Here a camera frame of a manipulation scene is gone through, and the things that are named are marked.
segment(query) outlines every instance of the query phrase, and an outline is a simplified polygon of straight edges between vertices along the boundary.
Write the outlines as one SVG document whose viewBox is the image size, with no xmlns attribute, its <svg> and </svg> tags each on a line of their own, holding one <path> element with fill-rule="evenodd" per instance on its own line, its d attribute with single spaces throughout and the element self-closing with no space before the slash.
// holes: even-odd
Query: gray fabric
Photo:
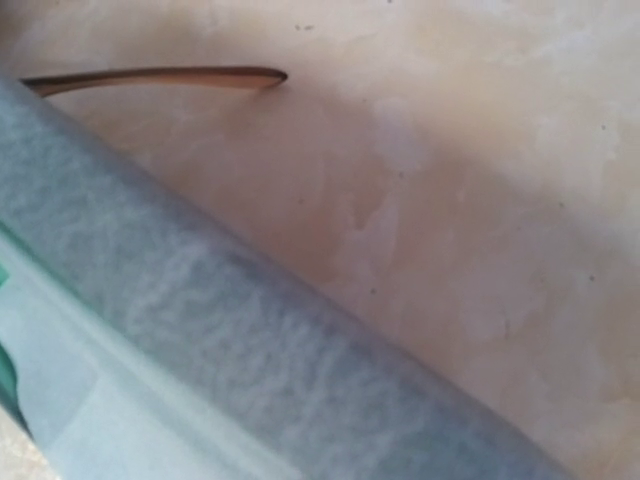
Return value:
<svg viewBox="0 0 640 480">
<path fill-rule="evenodd" d="M 123 337 L 310 478 L 569 478 L 1 79 L 0 152 L 0 220 Z"/>
</svg>

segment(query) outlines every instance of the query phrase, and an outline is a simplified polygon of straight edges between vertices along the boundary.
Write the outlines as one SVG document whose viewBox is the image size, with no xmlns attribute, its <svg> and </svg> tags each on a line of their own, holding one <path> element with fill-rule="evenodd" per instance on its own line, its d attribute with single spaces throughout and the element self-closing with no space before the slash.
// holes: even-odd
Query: eyeglasses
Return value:
<svg viewBox="0 0 640 480">
<path fill-rule="evenodd" d="M 263 89 L 279 85 L 287 78 L 285 72 L 265 67 L 159 67 L 23 78 L 21 81 L 38 95 L 48 97 L 85 88 L 136 84 Z"/>
</svg>

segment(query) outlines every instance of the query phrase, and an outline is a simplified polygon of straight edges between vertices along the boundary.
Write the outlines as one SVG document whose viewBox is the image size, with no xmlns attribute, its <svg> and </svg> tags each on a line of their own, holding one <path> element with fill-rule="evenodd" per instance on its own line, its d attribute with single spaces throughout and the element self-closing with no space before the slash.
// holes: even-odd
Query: green object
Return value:
<svg viewBox="0 0 640 480">
<path fill-rule="evenodd" d="M 0 288 L 9 279 L 9 273 L 0 265 Z M 0 345 L 0 405 L 26 429 L 24 417 L 18 405 L 18 378 L 9 354 Z"/>
</svg>

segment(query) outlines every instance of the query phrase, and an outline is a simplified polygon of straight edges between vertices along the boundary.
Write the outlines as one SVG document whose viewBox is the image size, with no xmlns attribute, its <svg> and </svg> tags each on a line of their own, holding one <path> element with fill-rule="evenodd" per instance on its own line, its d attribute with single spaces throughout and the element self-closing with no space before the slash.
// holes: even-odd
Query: gray leather surface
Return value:
<svg viewBox="0 0 640 480">
<path fill-rule="evenodd" d="M 0 153 L 0 221 L 125 338 L 310 478 L 569 478 L 7 79 Z"/>
</svg>

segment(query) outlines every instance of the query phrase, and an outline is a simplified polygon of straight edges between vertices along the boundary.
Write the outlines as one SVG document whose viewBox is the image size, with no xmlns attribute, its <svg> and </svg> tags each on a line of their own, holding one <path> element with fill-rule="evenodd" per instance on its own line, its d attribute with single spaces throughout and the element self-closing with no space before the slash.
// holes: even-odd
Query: brown eyeglasses arm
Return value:
<svg viewBox="0 0 640 480">
<path fill-rule="evenodd" d="M 279 85 L 286 79 L 286 73 L 265 67 L 160 67 L 23 78 L 21 81 L 33 92 L 47 97 L 83 88 L 150 83 L 258 89 Z"/>
</svg>

